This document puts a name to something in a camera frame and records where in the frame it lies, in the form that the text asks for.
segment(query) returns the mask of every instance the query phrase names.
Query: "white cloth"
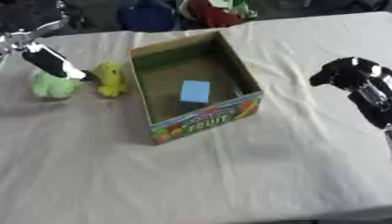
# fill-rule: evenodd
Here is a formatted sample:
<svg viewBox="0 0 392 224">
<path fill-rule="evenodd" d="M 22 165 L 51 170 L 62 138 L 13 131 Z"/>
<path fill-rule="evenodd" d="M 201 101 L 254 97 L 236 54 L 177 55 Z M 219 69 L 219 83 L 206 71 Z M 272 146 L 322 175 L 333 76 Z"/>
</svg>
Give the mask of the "white cloth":
<svg viewBox="0 0 392 224">
<path fill-rule="evenodd" d="M 127 49 L 204 31 L 112 32 L 49 38 L 80 69 L 122 62 Z M 382 131 L 335 87 L 308 78 L 338 57 L 392 67 L 392 16 L 369 13 L 247 23 L 222 29 L 265 97 L 257 115 L 148 145 L 135 94 L 84 87 L 40 102 L 33 66 L 0 68 L 0 222 L 151 224 L 272 221 L 392 211 Z"/>
</svg>

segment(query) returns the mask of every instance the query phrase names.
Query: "open box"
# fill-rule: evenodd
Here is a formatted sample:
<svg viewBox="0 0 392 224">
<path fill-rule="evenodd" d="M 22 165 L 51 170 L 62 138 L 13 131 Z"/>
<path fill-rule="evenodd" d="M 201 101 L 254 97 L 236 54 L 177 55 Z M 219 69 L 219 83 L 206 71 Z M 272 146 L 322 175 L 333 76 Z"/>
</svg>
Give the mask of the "open box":
<svg viewBox="0 0 392 224">
<path fill-rule="evenodd" d="M 130 51 L 132 73 L 157 144 L 254 114 L 263 91 L 219 32 Z M 184 81 L 209 81 L 209 103 L 181 114 Z"/>
</svg>

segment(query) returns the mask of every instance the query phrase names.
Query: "blue object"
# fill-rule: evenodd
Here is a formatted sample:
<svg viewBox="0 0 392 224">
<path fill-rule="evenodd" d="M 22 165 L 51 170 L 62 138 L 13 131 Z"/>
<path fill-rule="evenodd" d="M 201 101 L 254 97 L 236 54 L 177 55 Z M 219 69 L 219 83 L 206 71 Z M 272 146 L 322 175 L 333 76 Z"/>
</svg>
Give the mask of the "blue object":
<svg viewBox="0 0 392 224">
<path fill-rule="evenodd" d="M 169 32 L 175 24 L 172 8 L 158 0 L 123 2 L 117 19 L 124 30 L 133 32 Z"/>
<path fill-rule="evenodd" d="M 210 83 L 208 81 L 185 80 L 181 88 L 182 102 L 208 103 Z"/>
</svg>

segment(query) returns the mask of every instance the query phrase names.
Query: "red object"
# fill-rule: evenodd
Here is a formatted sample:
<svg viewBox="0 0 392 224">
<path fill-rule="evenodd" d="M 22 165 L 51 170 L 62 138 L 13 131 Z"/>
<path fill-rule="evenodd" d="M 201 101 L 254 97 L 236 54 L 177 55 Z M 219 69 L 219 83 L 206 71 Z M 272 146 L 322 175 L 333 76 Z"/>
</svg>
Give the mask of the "red object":
<svg viewBox="0 0 392 224">
<path fill-rule="evenodd" d="M 226 13 L 221 8 L 213 7 L 208 0 L 191 0 L 189 11 L 209 28 L 229 27 L 241 23 L 237 16 Z"/>
</svg>

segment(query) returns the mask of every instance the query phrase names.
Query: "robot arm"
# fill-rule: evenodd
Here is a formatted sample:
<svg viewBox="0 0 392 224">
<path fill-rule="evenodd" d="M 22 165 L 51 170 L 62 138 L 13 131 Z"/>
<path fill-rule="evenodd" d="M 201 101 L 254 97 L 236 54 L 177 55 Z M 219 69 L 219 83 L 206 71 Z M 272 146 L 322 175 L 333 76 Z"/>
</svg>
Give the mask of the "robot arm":
<svg viewBox="0 0 392 224">
<path fill-rule="evenodd" d="M 56 7 L 54 9 L 58 17 L 54 22 L 45 23 L 32 31 L 25 31 L 24 28 L 21 28 L 13 32 L 5 31 L 3 34 L 0 33 L 0 61 L 7 54 L 21 52 L 25 60 L 53 76 L 67 79 L 85 78 L 86 75 L 76 69 L 60 53 L 35 41 L 35 39 L 43 37 L 50 32 L 55 32 L 67 25 L 68 16 L 65 13 L 61 13 L 60 10 L 64 5 L 61 4 L 61 1 L 57 1 Z"/>
<path fill-rule="evenodd" d="M 385 131 L 392 150 L 392 70 L 361 58 L 337 59 L 310 78 L 314 87 L 331 84 L 349 92 L 363 116 Z"/>
</svg>

